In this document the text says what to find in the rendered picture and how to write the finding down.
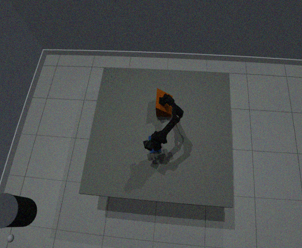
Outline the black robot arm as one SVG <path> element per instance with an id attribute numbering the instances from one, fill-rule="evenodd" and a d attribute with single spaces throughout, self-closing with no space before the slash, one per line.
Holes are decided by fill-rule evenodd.
<path id="1" fill-rule="evenodd" d="M 163 106 L 165 104 L 168 104 L 169 106 L 171 106 L 173 117 L 172 117 L 171 121 L 164 127 L 163 130 L 161 130 L 159 132 L 155 131 L 151 135 L 151 140 L 149 140 L 145 146 L 145 148 L 149 151 L 152 151 L 152 149 L 154 149 L 154 151 L 157 151 L 162 148 L 161 144 L 165 141 L 167 134 L 180 121 L 180 119 L 183 117 L 183 113 L 184 113 L 184 111 L 178 105 L 175 104 L 174 99 L 170 95 L 164 94 L 164 96 L 162 98 L 159 97 L 159 104 L 161 104 Z M 179 116 L 179 118 L 176 115 Z"/>

